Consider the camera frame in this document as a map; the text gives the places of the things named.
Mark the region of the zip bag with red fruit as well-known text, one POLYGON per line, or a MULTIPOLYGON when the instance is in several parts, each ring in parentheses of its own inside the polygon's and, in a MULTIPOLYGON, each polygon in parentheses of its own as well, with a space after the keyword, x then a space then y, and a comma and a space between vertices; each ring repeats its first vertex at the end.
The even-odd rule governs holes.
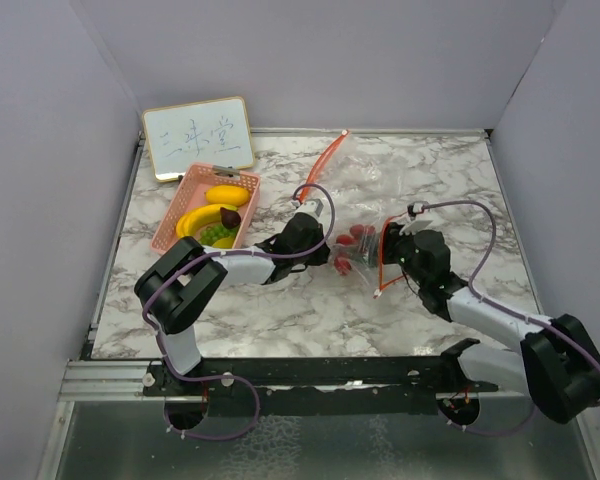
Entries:
POLYGON ((383 255, 388 252, 384 240, 391 226, 403 227, 399 223, 402 219, 402 215, 389 216, 382 226, 354 224, 336 237, 332 247, 330 262, 334 269, 341 276, 357 275, 370 290, 373 299, 380 298, 391 286, 402 282, 415 292, 406 274, 400 273, 389 279, 384 273, 383 255))

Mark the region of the fake red strawberries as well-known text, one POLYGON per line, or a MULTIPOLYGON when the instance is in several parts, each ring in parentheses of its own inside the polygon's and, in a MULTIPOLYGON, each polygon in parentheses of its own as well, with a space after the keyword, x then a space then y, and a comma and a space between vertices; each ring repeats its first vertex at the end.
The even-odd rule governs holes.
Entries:
POLYGON ((355 224, 336 237, 333 266, 340 275, 378 265, 378 234, 373 225, 355 224))

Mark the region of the zip bag with yellow fruit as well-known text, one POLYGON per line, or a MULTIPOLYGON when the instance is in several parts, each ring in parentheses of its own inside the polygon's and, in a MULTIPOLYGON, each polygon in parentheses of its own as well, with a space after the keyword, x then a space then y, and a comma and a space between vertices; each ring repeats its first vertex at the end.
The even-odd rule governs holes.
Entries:
POLYGON ((344 130, 320 154, 307 181, 328 191, 338 221, 375 222, 406 210, 409 170, 405 155, 344 130))

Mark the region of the fake dark eggplant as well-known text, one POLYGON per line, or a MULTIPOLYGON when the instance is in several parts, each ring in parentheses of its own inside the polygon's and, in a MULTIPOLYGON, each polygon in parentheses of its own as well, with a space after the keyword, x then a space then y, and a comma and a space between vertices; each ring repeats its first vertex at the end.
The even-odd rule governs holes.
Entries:
POLYGON ((237 210, 226 207, 220 208, 221 224, 228 230, 236 229, 240 226, 242 219, 237 210))

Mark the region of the fake yellow mango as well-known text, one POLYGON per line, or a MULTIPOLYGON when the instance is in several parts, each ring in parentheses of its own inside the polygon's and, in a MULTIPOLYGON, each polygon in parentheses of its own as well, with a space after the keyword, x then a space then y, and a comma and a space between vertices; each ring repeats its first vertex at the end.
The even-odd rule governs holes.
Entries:
POLYGON ((236 185, 216 185, 205 192, 209 204, 226 204, 241 207, 250 201, 249 190, 236 185))

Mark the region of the fake green grapes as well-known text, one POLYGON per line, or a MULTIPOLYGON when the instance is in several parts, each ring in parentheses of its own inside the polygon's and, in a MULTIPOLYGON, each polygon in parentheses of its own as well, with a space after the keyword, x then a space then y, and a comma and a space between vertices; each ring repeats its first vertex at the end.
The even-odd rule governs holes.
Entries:
POLYGON ((220 240, 228 239, 229 246, 232 246, 238 230, 238 227, 227 229, 222 224, 206 226, 200 233, 199 243, 212 246, 220 240))

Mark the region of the fake banana bunch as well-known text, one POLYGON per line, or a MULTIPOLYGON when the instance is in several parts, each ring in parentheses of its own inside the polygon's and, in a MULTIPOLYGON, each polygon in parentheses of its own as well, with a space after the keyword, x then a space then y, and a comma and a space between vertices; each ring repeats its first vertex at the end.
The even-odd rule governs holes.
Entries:
MULTIPOLYGON (((183 215, 177 222, 175 233, 178 238, 195 237, 199 242, 201 231, 210 225, 221 224, 220 208, 226 207, 237 210, 237 207, 226 204, 209 204, 196 208, 183 215)), ((228 239, 223 239, 212 245, 217 248, 230 248, 228 239)))

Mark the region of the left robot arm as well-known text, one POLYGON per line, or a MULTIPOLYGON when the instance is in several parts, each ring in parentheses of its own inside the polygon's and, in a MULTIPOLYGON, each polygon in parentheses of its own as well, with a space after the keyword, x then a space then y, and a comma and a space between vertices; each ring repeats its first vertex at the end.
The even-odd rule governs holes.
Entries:
POLYGON ((192 237, 177 241, 134 286, 170 365, 169 386, 186 395, 200 385, 202 356, 194 323, 219 289, 277 283, 309 266, 324 265, 329 253, 319 215, 302 209, 280 233, 242 250, 204 247, 192 237))

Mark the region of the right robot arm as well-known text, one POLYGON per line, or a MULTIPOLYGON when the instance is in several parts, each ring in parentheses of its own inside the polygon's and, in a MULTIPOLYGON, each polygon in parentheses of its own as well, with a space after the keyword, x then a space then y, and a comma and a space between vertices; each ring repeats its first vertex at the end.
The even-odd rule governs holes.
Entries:
POLYGON ((528 396, 548 419, 566 424, 600 406, 600 353, 575 316, 534 316, 477 292, 451 269, 442 233, 389 222, 378 240, 381 265, 397 265, 432 314, 502 344, 471 342, 439 367, 441 383, 461 391, 486 381, 528 396))

